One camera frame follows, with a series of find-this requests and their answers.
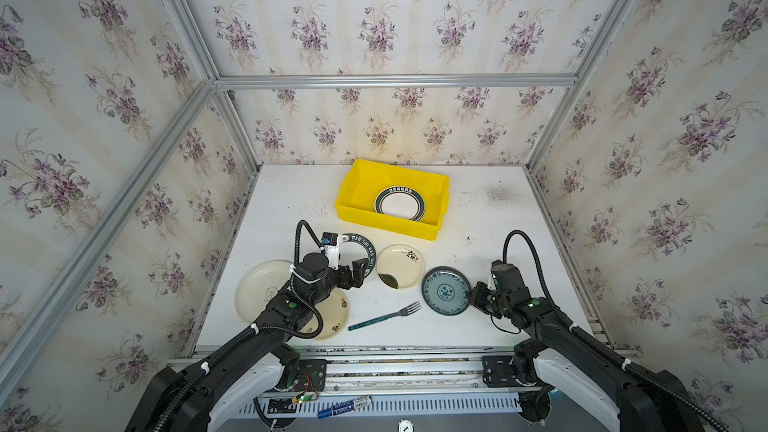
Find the green text-rimmed white plate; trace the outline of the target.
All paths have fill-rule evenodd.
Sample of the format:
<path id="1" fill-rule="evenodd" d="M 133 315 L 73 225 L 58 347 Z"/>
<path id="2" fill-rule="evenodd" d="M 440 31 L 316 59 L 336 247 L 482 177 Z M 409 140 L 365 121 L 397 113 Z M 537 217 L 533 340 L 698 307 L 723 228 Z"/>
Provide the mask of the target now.
<path id="1" fill-rule="evenodd" d="M 368 264 L 364 269 L 364 277 L 367 278 L 374 271 L 377 262 L 377 251 L 373 243 L 368 238 L 356 233 L 344 233 L 342 242 L 355 243 L 365 250 Z"/>

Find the cream floral plate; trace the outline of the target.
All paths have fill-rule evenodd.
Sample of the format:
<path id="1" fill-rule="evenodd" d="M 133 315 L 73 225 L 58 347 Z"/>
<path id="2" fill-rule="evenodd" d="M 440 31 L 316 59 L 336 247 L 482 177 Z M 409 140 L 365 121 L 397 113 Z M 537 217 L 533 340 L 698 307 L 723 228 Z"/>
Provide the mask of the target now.
<path id="1" fill-rule="evenodd" d="M 341 289 L 334 289 L 328 298 L 318 303 L 315 308 L 323 319 L 320 334 L 312 341 L 326 341 L 340 334 L 347 325 L 350 305 L 346 294 Z"/>

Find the teal patterned plate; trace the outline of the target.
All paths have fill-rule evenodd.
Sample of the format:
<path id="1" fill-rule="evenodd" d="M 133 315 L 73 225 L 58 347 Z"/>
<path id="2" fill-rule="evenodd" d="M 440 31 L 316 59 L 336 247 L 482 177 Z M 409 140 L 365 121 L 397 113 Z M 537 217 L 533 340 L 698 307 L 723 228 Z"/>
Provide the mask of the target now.
<path id="1" fill-rule="evenodd" d="M 441 266 L 429 270 L 421 283 L 427 306 L 442 316 L 457 316 L 470 305 L 471 285 L 457 269 Z"/>

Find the cream plate with dark leaf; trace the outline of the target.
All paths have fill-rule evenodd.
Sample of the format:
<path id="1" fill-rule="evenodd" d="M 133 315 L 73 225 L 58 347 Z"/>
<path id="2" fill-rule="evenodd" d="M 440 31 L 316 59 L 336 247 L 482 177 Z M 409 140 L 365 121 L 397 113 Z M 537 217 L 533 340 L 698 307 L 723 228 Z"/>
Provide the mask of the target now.
<path id="1" fill-rule="evenodd" d="M 425 273 L 425 260 L 412 246 L 394 244 L 377 256 L 376 272 L 390 288 L 404 290 L 419 283 Z"/>

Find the plain cream plate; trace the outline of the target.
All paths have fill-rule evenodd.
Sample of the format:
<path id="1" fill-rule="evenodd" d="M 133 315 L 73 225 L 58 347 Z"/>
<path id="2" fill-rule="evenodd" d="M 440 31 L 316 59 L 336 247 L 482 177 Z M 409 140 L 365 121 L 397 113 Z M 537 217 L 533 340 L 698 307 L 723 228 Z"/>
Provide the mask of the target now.
<path id="1" fill-rule="evenodd" d="M 292 263 L 271 260 L 252 268 L 240 281 L 234 305 L 239 318 L 248 323 L 255 320 L 290 279 Z"/>

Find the green-rimmed plate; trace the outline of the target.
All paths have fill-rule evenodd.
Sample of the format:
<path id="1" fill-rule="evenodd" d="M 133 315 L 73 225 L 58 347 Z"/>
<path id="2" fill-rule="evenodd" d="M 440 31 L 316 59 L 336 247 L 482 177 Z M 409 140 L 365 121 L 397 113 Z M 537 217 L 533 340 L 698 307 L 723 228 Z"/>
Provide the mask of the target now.
<path id="1" fill-rule="evenodd" d="M 415 189 L 392 186 L 382 190 L 374 202 L 378 214 L 419 222 L 425 215 L 425 200 Z"/>

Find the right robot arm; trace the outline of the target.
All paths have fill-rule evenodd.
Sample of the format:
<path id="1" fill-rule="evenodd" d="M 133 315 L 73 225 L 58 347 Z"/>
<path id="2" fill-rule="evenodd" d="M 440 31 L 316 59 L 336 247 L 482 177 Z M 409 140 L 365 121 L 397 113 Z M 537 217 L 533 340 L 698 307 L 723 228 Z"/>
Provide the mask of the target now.
<path id="1" fill-rule="evenodd" d="M 470 304 L 491 321 L 507 319 L 527 338 L 515 346 L 512 377 L 557 390 L 610 431 L 725 431 L 727 425 L 696 403 L 674 374 L 653 372 L 577 325 L 550 291 L 531 295 L 506 257 L 491 264 L 493 283 L 477 283 Z"/>

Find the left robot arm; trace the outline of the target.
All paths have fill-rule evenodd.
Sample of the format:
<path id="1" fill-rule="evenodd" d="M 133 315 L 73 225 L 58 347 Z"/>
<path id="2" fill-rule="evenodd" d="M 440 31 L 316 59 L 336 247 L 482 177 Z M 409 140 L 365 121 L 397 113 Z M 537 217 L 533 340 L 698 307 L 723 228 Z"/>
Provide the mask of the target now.
<path id="1" fill-rule="evenodd" d="M 363 285 L 374 269 L 372 242 L 354 233 L 312 234 L 317 251 L 296 253 L 286 282 L 263 311 L 223 346 L 180 371 L 167 366 L 149 382 L 129 431 L 215 431 L 248 400 L 297 371 L 288 342 L 324 329 L 317 309 L 335 289 Z"/>

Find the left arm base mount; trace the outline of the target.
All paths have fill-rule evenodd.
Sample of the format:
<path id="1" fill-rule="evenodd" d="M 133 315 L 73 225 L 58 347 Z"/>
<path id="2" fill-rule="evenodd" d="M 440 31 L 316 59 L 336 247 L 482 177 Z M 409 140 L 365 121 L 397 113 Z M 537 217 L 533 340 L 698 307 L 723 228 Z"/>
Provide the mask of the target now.
<path id="1" fill-rule="evenodd" d="M 299 360 L 290 365 L 268 392 L 281 393 L 278 398 L 255 397 L 253 407 L 269 431 L 284 431 L 296 420 L 303 404 L 316 402 L 325 389 L 328 361 L 325 359 Z"/>

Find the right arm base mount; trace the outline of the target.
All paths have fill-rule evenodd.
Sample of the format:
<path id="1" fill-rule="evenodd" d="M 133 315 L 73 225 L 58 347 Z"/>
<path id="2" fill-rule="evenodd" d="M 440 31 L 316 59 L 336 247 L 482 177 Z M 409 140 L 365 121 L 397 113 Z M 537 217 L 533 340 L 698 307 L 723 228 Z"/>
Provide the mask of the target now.
<path id="1" fill-rule="evenodd" d="M 534 359 L 546 349 L 536 339 L 526 339 L 507 355 L 486 355 L 481 358 L 482 380 L 488 388 L 520 386 L 530 391 L 519 392 L 519 415 L 529 423 L 543 425 L 552 411 L 549 394 L 555 387 L 545 383 L 535 371 Z"/>

